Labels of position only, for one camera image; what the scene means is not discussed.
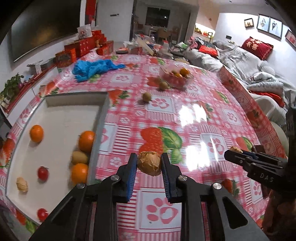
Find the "orange mandarin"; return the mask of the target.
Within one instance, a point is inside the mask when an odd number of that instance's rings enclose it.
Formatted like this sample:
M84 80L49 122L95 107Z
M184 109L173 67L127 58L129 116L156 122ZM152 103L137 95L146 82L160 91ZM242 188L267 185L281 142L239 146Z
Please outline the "orange mandarin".
M87 183L88 165L83 163L75 164L71 169L71 181L73 185Z
M79 150L90 154L92 151L94 139L95 139L95 132L93 131L84 131L83 133L81 133L78 139Z
M34 125L30 129L30 139L35 143L40 143L44 137L44 130L40 125Z

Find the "golden husk fruit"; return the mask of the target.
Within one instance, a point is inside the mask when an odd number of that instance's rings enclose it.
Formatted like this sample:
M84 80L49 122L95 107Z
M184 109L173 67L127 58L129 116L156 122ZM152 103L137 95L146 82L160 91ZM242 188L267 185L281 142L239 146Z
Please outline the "golden husk fruit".
M237 153L243 153L243 150L241 150L239 147L236 147L236 146L230 147L229 150Z

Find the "tan husk fruit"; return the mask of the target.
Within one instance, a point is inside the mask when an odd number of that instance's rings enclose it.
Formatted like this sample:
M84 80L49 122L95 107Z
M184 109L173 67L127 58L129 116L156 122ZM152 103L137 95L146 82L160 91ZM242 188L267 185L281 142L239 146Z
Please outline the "tan husk fruit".
M140 152L137 159L137 168L150 176L161 174L161 158L157 152L143 151Z

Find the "green potted plant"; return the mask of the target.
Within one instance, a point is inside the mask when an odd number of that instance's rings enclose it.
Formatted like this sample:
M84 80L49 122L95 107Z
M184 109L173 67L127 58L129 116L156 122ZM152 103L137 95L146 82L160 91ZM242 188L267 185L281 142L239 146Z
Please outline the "green potted plant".
M8 79L4 85L4 89L1 91L1 103L5 100L9 102L14 101L16 96L20 93L23 87L22 79L23 75L17 73L15 76Z

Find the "mandarin in bowl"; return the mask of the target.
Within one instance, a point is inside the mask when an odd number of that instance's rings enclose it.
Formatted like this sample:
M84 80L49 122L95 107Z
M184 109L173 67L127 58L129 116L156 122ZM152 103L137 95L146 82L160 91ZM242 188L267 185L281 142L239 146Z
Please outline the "mandarin in bowl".
M187 76L190 74L189 70L186 68L182 68L179 71L180 75L182 75L182 77L187 78Z

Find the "grey bedding sofa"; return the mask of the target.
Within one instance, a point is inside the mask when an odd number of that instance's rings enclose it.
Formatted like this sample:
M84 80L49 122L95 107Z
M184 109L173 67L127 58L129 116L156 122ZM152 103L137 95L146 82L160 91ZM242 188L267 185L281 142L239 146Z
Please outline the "grey bedding sofa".
M215 40L217 57L188 47L185 58L211 72L226 68L250 93L270 121L286 124L288 108L295 104L295 86L267 62L226 40Z

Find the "red embroidered cushion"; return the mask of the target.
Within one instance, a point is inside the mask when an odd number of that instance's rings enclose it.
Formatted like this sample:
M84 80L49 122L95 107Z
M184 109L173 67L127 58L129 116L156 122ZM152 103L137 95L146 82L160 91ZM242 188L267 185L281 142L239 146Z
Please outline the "red embroidered cushion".
M249 37L244 41L241 48L254 54L260 60L266 60L273 50L273 45Z

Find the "white grey-rimmed tray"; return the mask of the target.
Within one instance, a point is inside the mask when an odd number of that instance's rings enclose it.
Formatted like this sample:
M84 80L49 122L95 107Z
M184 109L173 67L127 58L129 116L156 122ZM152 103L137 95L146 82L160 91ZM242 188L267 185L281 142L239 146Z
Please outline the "white grey-rimmed tray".
M71 156L78 149L78 139L84 131L96 134L87 176L88 184L94 182L109 104L107 92L74 92L48 95L33 109L11 155L6 183L6 197L26 218L40 225L37 210L53 211L72 189ZM34 125L44 130L40 143L30 139ZM48 168L46 182L38 179L40 166ZM18 177L27 181L26 193L17 189Z

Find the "kiwi near bowl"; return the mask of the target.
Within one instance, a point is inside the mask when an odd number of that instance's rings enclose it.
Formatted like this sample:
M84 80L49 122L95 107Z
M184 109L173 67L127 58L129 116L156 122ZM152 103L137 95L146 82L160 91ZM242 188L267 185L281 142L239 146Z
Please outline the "kiwi near bowl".
M167 89L169 89L170 87L169 87L169 85L168 85L168 83L167 82L165 82L165 81L161 81L160 83L159 83L159 90L161 90L161 91L166 91Z

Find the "red cherry tomato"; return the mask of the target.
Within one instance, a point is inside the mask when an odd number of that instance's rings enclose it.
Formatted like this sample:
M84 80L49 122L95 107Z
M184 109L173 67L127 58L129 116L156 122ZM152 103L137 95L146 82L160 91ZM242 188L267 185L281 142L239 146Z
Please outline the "red cherry tomato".
M48 211L44 208L40 208L37 210L37 217L40 222L45 221L45 219L48 217Z
M37 170L37 176L40 181L46 182L49 177L48 168L46 168L44 166L40 166L39 169Z

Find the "kiwi on paw print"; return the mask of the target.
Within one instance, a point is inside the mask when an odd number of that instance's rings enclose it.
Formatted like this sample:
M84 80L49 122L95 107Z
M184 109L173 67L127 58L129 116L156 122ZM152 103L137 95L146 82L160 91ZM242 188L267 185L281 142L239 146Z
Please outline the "kiwi on paw print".
M149 103L152 99L152 95L149 92L145 92L142 94L142 100L145 103Z

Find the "blue plastic gloves pile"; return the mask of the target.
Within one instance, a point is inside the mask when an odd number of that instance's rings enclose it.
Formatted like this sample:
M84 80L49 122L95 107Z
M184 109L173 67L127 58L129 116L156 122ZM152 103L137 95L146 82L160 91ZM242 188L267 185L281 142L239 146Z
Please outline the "blue plastic gloves pile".
M104 74L111 70L126 68L124 64L114 64L112 60L97 60L94 62L79 60L72 70L77 82L85 82L96 74Z

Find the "stack of red gift boxes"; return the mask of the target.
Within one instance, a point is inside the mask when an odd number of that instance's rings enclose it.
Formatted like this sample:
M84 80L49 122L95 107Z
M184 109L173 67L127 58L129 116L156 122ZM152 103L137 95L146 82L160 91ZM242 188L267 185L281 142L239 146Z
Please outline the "stack of red gift boxes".
M113 40L107 40L107 37L105 37L101 30L94 30L91 33L91 37L67 44L64 46L63 51L56 53L55 63L58 68L70 66L93 49L96 49L96 53L100 56L109 55L113 52Z

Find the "clear glass fruit bowl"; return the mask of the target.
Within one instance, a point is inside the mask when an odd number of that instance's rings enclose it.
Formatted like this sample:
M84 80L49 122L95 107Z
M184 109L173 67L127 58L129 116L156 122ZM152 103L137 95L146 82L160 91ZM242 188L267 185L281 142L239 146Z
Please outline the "clear glass fruit bowl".
M167 82L171 87L185 89L193 82L194 76L190 72L187 78L182 77L182 75L180 75L179 73L180 69L182 68L185 67L177 65L168 65L166 67L161 67L159 70L159 76L161 80Z

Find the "brown kiwi fruit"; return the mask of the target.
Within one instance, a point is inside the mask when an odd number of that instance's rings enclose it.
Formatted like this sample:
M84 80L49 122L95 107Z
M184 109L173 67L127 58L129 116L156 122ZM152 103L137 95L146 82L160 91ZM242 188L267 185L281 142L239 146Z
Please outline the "brown kiwi fruit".
M71 163L73 165L76 164L88 164L89 163L89 156L81 151L74 151L72 152Z

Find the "black wall television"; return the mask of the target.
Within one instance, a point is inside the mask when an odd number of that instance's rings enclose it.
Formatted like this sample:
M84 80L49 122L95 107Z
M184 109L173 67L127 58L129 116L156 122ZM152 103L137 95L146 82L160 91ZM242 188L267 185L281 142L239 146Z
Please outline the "black wall television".
M33 1L11 27L14 61L53 40L77 33L81 1Z

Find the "red strawberry pattern tablecloth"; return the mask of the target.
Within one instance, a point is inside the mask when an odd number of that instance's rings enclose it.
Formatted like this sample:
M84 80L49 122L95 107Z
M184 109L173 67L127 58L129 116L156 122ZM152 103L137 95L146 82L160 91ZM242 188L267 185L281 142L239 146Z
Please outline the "red strawberry pattern tablecloth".
M126 68L77 82L69 66L50 81L21 112L1 152L1 206L15 217L15 231L29 237L37 224L26 218L6 197L11 155L33 109L48 95L107 92L110 100L101 136L95 183L116 173L131 153L167 152L184 175L210 185L222 183L248 214L261 225L267 206L260 184L242 167L224 159L232 146L249 151L263 145L268 154L285 151L268 118L251 95L228 71L222 75L190 67L193 82L185 90L159 91L159 70L182 66L168 59L140 55L109 56ZM149 103L142 94L149 92Z

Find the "small pale husk fruit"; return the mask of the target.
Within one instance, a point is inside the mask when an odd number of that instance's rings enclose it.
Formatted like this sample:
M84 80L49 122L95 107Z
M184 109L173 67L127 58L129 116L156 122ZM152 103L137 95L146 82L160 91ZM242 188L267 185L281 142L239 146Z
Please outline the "small pale husk fruit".
M28 183L23 177L16 179L16 187L19 191L26 193L28 191Z

